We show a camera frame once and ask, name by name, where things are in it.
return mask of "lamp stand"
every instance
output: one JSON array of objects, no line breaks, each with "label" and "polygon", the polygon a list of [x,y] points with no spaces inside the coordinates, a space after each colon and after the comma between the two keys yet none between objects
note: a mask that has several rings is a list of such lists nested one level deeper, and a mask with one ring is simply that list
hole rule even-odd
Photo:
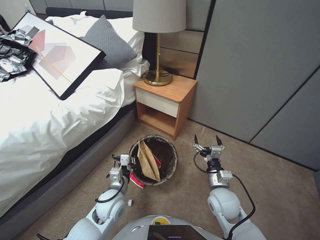
[{"label": "lamp stand", "polygon": [[150,85],[163,86],[172,82],[171,73],[159,70],[159,60],[160,60],[160,33],[157,33],[157,69],[147,71],[142,78],[144,81]]}]

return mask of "brown paper bag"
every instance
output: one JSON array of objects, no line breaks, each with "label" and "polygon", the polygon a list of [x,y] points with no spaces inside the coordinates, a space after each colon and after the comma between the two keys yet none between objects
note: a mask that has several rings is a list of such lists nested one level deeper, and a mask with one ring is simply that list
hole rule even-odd
[{"label": "brown paper bag", "polygon": [[143,175],[160,182],[159,170],[156,161],[144,141],[139,142],[138,158]]}]

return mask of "gray bed frame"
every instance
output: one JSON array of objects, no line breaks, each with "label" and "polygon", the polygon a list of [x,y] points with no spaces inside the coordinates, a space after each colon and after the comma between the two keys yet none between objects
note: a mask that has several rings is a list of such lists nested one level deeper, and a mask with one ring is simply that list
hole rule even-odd
[{"label": "gray bed frame", "polygon": [[[69,16],[85,9],[47,8],[48,16]],[[87,10],[87,15],[107,18],[130,17],[132,12]],[[155,37],[145,35],[143,58],[155,64]],[[0,239],[9,240],[26,229],[40,216],[72,191],[124,138],[136,118],[135,108],[122,117],[104,136],[94,143],[79,158],[71,163],[44,186],[26,197],[0,219]]]}]

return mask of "closet door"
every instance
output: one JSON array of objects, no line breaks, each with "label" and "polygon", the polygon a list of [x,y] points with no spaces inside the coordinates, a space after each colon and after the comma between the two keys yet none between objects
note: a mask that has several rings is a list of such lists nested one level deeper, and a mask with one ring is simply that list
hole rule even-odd
[{"label": "closet door", "polygon": [[320,70],[251,143],[320,170]]},{"label": "closet door", "polygon": [[319,0],[217,0],[189,117],[249,142],[320,63]]}]

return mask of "knit pillow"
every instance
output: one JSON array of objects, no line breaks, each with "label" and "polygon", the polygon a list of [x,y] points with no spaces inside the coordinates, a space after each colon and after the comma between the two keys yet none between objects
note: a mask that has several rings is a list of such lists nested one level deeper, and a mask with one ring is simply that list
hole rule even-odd
[{"label": "knit pillow", "polygon": [[118,68],[137,56],[129,44],[114,31],[104,15],[92,25],[82,40],[106,54],[97,66],[99,69]]}]

